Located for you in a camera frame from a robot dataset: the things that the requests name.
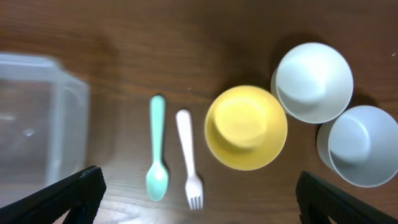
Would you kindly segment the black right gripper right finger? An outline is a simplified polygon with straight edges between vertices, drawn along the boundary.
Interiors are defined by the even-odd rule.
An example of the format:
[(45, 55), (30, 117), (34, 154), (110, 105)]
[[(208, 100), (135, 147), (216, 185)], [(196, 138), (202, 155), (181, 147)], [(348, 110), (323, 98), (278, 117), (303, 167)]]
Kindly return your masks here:
[(397, 219), (307, 171), (301, 171), (295, 189), (302, 223), (392, 223)]

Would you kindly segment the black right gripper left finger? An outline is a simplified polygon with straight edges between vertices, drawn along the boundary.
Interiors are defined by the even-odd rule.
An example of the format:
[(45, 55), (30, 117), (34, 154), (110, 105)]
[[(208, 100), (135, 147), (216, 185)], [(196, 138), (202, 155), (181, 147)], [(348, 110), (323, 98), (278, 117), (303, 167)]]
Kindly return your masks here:
[(93, 223), (106, 184), (100, 167), (90, 166), (1, 208), (1, 223)]

